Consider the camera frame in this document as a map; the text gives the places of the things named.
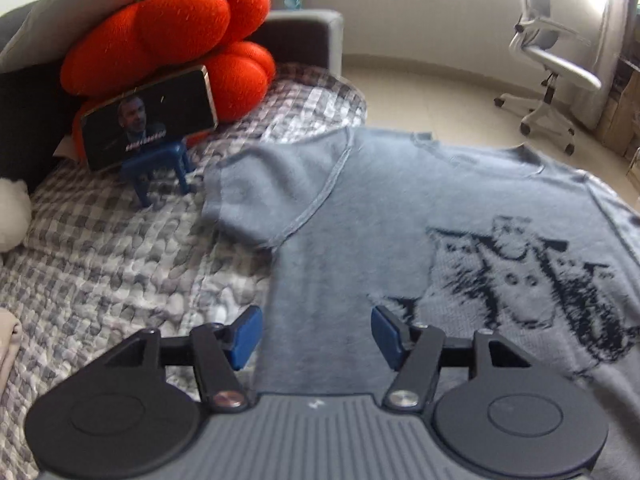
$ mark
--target metal screw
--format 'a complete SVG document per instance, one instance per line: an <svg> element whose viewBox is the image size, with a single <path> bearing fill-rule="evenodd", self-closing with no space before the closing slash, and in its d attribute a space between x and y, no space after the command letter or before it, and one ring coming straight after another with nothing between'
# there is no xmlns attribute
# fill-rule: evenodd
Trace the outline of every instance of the metal screw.
<svg viewBox="0 0 640 480"><path fill-rule="evenodd" d="M239 408L244 405L246 399L243 394L235 390L223 390L213 396L213 402L220 408Z"/></svg>
<svg viewBox="0 0 640 480"><path fill-rule="evenodd" d="M396 390L389 394L389 402L398 408L412 408L418 405L419 400L418 395L409 390Z"/></svg>

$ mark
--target chair armrest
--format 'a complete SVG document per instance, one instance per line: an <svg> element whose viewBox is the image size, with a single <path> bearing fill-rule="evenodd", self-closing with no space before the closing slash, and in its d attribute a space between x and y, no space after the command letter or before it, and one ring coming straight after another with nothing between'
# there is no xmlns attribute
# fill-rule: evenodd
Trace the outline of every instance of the chair armrest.
<svg viewBox="0 0 640 480"><path fill-rule="evenodd" d="M248 39L265 47L276 62L296 61L342 73L344 20L334 10L272 10Z"/></svg>
<svg viewBox="0 0 640 480"><path fill-rule="evenodd" d="M516 30L518 32L527 32L528 30L551 30L557 32L561 36L571 36L585 44L591 44L589 40L582 37L577 30L572 29L571 27L567 27L562 23L555 22L551 18L546 16L539 16L534 18L533 20L527 20L524 22L519 22L516 25Z"/></svg>

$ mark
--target gray t-shirt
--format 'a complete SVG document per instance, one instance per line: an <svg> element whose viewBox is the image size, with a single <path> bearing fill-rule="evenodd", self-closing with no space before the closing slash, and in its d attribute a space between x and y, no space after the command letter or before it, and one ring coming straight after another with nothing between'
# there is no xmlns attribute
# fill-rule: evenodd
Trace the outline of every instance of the gray t-shirt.
<svg viewBox="0 0 640 480"><path fill-rule="evenodd" d="M344 128L256 144L206 186L206 218L272 251L258 391L380 397L376 304L449 336L497 328L607 410L596 478L638 476L640 218L601 181L526 146Z"/></svg>

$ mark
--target t-shirt sleeve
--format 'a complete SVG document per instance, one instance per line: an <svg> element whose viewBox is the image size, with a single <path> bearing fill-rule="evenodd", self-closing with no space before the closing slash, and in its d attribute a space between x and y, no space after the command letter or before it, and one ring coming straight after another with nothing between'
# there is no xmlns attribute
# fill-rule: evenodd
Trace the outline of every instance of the t-shirt sleeve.
<svg viewBox="0 0 640 480"><path fill-rule="evenodd" d="M587 174L586 185L620 243L640 266L640 216L596 176Z"/></svg>
<svg viewBox="0 0 640 480"><path fill-rule="evenodd" d="M245 243L279 246L331 193L349 128L294 144L257 143L207 168L204 219Z"/></svg>

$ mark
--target man on screen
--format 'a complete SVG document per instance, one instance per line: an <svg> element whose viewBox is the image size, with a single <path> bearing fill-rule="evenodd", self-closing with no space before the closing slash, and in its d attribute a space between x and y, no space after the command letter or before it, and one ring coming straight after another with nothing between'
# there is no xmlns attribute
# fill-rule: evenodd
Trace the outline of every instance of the man on screen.
<svg viewBox="0 0 640 480"><path fill-rule="evenodd" d="M145 144L166 135L164 124L146 124L145 103L137 95L130 95L120 101L118 122L127 135L126 152L137 151Z"/></svg>

